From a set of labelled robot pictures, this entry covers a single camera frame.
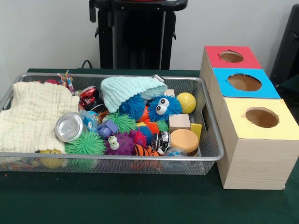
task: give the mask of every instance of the circular hole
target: circular hole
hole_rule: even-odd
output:
[[[220,54],[220,58],[226,62],[238,63],[244,60],[243,56],[237,52],[228,50]]]
[[[279,123],[278,116],[275,113],[262,107],[248,109],[246,118],[253,124],[265,128],[275,127]]]
[[[246,74],[234,74],[228,77],[228,82],[237,90],[243,91],[257,91],[262,86],[260,81]]]

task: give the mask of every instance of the blue fuzzy ball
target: blue fuzzy ball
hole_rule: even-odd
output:
[[[145,109],[144,100],[137,94],[123,102],[119,108],[120,115],[128,114],[131,119],[136,121],[143,115]]]
[[[169,123],[169,116],[183,112],[179,100],[174,96],[161,95],[149,104],[149,119],[151,122],[165,120]]]
[[[153,134],[151,130],[146,127],[146,126],[141,126],[138,128],[139,131],[142,132],[142,134],[146,137],[146,145],[150,146],[151,145],[151,139],[153,137]]]

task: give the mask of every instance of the yellow tennis ball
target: yellow tennis ball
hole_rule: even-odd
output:
[[[196,99],[192,94],[188,92],[182,92],[178,94],[177,99],[182,105],[183,113],[192,113],[195,110]]]

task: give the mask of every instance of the blue box lid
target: blue box lid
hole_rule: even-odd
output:
[[[225,97],[277,98],[272,82],[263,69],[213,69]]]

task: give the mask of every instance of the green spiky ball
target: green spiky ball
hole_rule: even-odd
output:
[[[159,131],[161,131],[161,132],[168,132],[169,131],[168,124],[164,120],[157,121],[157,125],[158,125],[158,128],[159,128]]]
[[[131,119],[129,115],[123,114],[120,115],[119,112],[109,113],[105,117],[105,120],[112,120],[120,133],[124,134],[125,132],[129,133],[130,130],[136,129],[137,124],[134,119]]]
[[[65,144],[65,152],[68,154],[103,155],[105,151],[104,141],[93,132],[84,132],[78,139]],[[94,165],[94,160],[70,159],[70,164],[81,171],[86,171]]]

